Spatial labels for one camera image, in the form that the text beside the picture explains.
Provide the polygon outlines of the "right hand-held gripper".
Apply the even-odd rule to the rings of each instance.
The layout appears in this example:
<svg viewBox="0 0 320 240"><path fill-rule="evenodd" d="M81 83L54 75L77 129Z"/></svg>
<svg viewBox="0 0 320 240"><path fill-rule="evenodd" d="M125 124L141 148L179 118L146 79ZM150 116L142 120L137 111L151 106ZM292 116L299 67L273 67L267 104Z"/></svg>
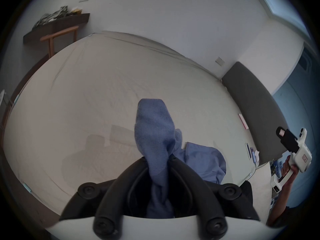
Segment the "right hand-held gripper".
<svg viewBox="0 0 320 240"><path fill-rule="evenodd" d="M312 154L305 144L307 136L306 128L301 129L299 137L297 138L289 129L278 126L276 135L280 138L281 144L290 152L291 157L289 164L295 164L301 173L306 172L312 161ZM271 177L270 185L276 194L282 190L292 173L292 170L290 170L285 177L278 178L276 174Z"/></svg>

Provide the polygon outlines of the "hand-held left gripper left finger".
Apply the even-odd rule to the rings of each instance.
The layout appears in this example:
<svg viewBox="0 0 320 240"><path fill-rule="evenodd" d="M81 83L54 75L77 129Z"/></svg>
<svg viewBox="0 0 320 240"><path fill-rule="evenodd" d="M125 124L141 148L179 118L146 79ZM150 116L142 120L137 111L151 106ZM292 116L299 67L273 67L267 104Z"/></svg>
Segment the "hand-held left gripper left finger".
<svg viewBox="0 0 320 240"><path fill-rule="evenodd" d="M59 221L94 217L92 227L97 237L102 240L120 239L128 194L134 183L148 171L146 158L142 157L114 180L81 184L64 208Z"/></svg>

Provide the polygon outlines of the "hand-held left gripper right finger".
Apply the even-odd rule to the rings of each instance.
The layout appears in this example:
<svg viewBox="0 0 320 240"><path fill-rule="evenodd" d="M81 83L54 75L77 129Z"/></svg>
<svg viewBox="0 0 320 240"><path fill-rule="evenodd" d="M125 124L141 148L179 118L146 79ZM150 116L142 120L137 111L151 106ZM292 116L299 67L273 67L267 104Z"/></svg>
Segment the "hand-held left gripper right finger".
<svg viewBox="0 0 320 240"><path fill-rule="evenodd" d="M184 215L198 216L199 236L204 240L218 240L229 229L226 217L258 221L253 202L240 186L233 183L217 184L203 180L190 166L174 155L168 160L169 178L176 178L186 194Z"/></svg>

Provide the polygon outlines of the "person's right hand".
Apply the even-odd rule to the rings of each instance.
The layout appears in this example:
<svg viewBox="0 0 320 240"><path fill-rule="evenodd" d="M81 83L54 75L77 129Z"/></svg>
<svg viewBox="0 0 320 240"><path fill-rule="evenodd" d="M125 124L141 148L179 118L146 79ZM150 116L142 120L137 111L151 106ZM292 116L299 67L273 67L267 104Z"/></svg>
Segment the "person's right hand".
<svg viewBox="0 0 320 240"><path fill-rule="evenodd" d="M292 165L289 164L290 157L291 157L291 155L287 156L286 161L285 161L285 163L283 163L282 169L281 169L282 177L285 177L289 173L289 171L292 170L292 175L286 181L286 183L283 185L284 187L292 186L294 180L296 179L296 177L299 173L299 168L295 164L292 164Z"/></svg>

